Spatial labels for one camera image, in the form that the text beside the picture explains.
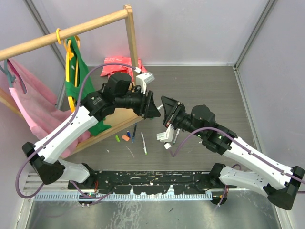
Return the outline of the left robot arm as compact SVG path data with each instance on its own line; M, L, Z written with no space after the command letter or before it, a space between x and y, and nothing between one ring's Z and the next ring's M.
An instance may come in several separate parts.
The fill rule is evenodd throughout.
M43 184L65 179L79 183L84 189L95 185L97 175L86 163L70 163L61 160L60 156L78 137L113 114L115 109L132 109L143 119L160 117L153 92L147 90L147 84L154 80L153 74L141 73L137 80L140 84L131 88L132 80L128 74L111 75L102 89L87 94L79 108L48 136L35 144L27 142L22 146Z

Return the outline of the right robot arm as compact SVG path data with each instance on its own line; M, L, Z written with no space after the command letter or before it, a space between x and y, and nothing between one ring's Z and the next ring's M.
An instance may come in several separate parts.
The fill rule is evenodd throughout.
M157 139L171 151L170 142L176 129L182 129L201 139L203 146L214 153L246 166L250 172L216 163L209 173L211 186L237 186L259 193L275 206L291 210L301 184L304 169L285 166L251 147L232 130L218 124L215 114L206 105L197 105L188 114L185 106L172 98L162 96L163 125L166 132Z

